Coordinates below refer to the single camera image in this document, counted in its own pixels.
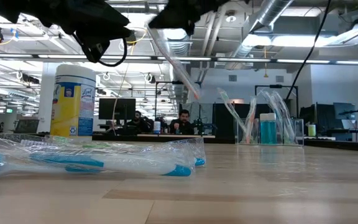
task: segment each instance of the toothbrush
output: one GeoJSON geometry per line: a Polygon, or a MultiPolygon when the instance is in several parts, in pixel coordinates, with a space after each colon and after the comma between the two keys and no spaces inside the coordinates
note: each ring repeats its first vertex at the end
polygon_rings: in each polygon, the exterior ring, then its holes
{"type": "Polygon", "coordinates": [[[0,175],[13,172],[36,172],[36,173],[62,173],[66,172],[60,167],[39,166],[39,165],[19,165],[6,162],[5,156],[0,154],[0,175]]]}
{"type": "MultiPolygon", "coordinates": [[[[187,177],[191,169],[176,164],[175,161],[165,157],[145,157],[134,154],[54,154],[49,152],[34,152],[30,158],[46,163],[75,165],[81,169],[111,170],[118,172],[131,172],[138,174],[169,175],[187,177]]],[[[70,166],[67,171],[75,171],[70,166]]]]}

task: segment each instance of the product label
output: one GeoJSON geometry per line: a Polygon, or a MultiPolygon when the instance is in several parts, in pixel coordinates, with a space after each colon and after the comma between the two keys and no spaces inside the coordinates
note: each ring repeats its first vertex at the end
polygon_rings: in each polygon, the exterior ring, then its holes
{"type": "Polygon", "coordinates": [[[93,80],[74,75],[60,75],[55,78],[51,135],[92,135],[94,85],[93,80]]]}

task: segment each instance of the blue bottle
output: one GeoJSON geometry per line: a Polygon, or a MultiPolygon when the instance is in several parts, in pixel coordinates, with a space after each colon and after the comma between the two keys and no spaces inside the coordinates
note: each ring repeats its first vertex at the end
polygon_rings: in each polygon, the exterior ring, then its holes
{"type": "Polygon", "coordinates": [[[276,114],[260,114],[260,143],[277,144],[276,114]]]}

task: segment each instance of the plastic wrapper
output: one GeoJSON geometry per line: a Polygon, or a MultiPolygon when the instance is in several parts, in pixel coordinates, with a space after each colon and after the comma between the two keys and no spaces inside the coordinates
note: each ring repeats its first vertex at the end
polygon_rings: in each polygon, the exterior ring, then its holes
{"type": "Polygon", "coordinates": [[[140,147],[105,142],[81,145],[23,134],[0,137],[0,176],[28,172],[189,176],[195,172],[194,149],[203,151],[203,142],[196,139],[140,147]]]}
{"type": "Polygon", "coordinates": [[[252,132],[254,130],[256,103],[257,103],[256,97],[251,97],[249,112],[245,123],[247,131],[244,133],[244,138],[243,138],[245,139],[247,144],[255,144],[258,142],[257,139],[252,138],[253,136],[256,136],[256,135],[252,135],[252,132]]]}
{"type": "Polygon", "coordinates": [[[269,107],[276,114],[276,122],[278,130],[280,133],[284,134],[284,144],[297,144],[296,136],[294,132],[294,125],[291,121],[290,112],[283,101],[283,98],[276,92],[273,91],[272,94],[267,91],[260,92],[265,100],[267,101],[269,107]]]}
{"type": "MultiPolygon", "coordinates": [[[[80,146],[82,148],[97,149],[97,148],[109,148],[115,151],[127,151],[127,152],[145,152],[145,151],[164,151],[166,145],[151,145],[151,146],[136,146],[115,142],[78,142],[70,138],[60,136],[46,136],[46,141],[54,145],[61,146],[80,146]]],[[[194,157],[195,166],[203,166],[206,164],[206,156],[204,149],[203,138],[193,138],[186,140],[178,140],[170,142],[172,148],[190,151],[194,157]]]]}
{"type": "Polygon", "coordinates": [[[233,115],[234,119],[238,122],[240,125],[240,128],[242,129],[244,136],[247,136],[247,128],[246,124],[242,122],[240,116],[237,114],[236,110],[234,109],[233,105],[231,105],[229,96],[227,95],[226,91],[224,91],[221,88],[218,88],[218,92],[222,97],[222,100],[224,102],[224,105],[226,106],[227,110],[229,110],[230,114],[233,115]]]}
{"type": "Polygon", "coordinates": [[[189,89],[198,100],[200,99],[200,88],[197,84],[195,84],[189,74],[187,73],[184,66],[181,64],[180,60],[177,58],[174,51],[170,48],[169,42],[165,35],[163,34],[162,29],[151,29],[147,26],[147,30],[149,34],[152,36],[156,46],[158,47],[161,54],[168,60],[168,62],[172,65],[174,71],[179,76],[180,81],[189,89]]]}

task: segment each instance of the black cable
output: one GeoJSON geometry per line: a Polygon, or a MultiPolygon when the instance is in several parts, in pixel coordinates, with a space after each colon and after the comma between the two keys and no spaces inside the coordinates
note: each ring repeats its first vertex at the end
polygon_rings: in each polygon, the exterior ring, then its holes
{"type": "Polygon", "coordinates": [[[323,13],[323,10],[320,9],[320,7],[313,6],[309,10],[306,11],[306,13],[303,15],[305,17],[310,11],[312,11],[314,8],[319,9],[321,13],[323,13]]]}
{"type": "MultiPolygon", "coordinates": [[[[78,36],[76,34],[73,34],[73,37],[78,42],[78,44],[81,46],[84,53],[86,54],[85,51],[87,51],[90,54],[90,51],[84,46],[84,44],[81,42],[80,38],[78,38],[78,36]]],[[[116,66],[120,65],[122,62],[124,62],[125,59],[127,58],[127,54],[128,54],[127,40],[125,38],[122,38],[122,43],[124,44],[124,54],[122,55],[122,58],[117,63],[108,64],[108,63],[102,62],[101,60],[99,60],[98,62],[104,66],[107,66],[107,67],[116,67],[116,66]]]]}
{"type": "Polygon", "coordinates": [[[107,66],[107,67],[116,67],[118,65],[120,65],[122,62],[125,61],[125,59],[127,58],[127,54],[128,54],[128,46],[127,46],[127,40],[125,38],[122,38],[122,43],[124,44],[124,54],[122,55],[122,58],[115,64],[108,64],[105,62],[102,62],[101,60],[99,60],[99,63],[107,66]]]}
{"type": "Polygon", "coordinates": [[[295,79],[293,80],[293,83],[291,85],[290,91],[288,92],[288,95],[285,98],[285,100],[288,100],[289,97],[291,96],[291,92],[293,90],[293,87],[295,86],[295,83],[296,83],[296,81],[297,81],[297,79],[299,77],[299,74],[301,73],[303,67],[306,65],[306,62],[308,61],[308,59],[310,58],[311,54],[313,53],[313,50],[314,50],[314,47],[316,46],[318,37],[320,36],[321,30],[323,29],[324,23],[326,22],[330,4],[331,4],[331,0],[328,0],[326,10],[324,11],[323,20],[321,21],[321,24],[320,24],[320,27],[319,27],[319,29],[317,31],[316,37],[314,38],[313,46],[310,48],[308,56],[306,56],[305,60],[303,61],[302,65],[301,65],[301,67],[299,68],[298,72],[296,73],[295,79]]]}

